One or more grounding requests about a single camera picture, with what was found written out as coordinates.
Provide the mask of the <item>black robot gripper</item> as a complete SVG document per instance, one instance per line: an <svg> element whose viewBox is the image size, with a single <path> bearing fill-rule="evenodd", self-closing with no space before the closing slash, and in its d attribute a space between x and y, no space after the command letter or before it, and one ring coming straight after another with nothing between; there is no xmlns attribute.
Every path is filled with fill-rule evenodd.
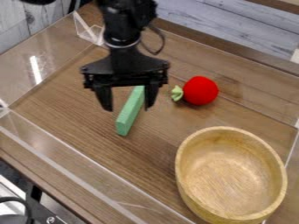
<svg viewBox="0 0 299 224"><path fill-rule="evenodd" d="M109 112L113 111L111 87L145 86L144 109L149 109L160 86L168 83L168 68L168 61L144 55L136 47L111 49L107 57L80 68L83 86L95 89L101 108ZM97 83L109 87L95 86Z"/></svg>

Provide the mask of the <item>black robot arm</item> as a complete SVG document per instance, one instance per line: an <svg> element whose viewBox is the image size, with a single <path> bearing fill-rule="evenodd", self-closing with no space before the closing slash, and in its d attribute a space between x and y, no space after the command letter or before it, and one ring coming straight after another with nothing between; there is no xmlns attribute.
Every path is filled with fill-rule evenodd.
<svg viewBox="0 0 299 224"><path fill-rule="evenodd" d="M144 86L144 108L155 105L159 88L168 83L169 62L144 55L137 45L148 28L164 42L164 35L151 25L156 18L155 0L96 0L104 20L104 44L108 56L80 68L83 86L95 92L105 111L113 110L112 88Z"/></svg>

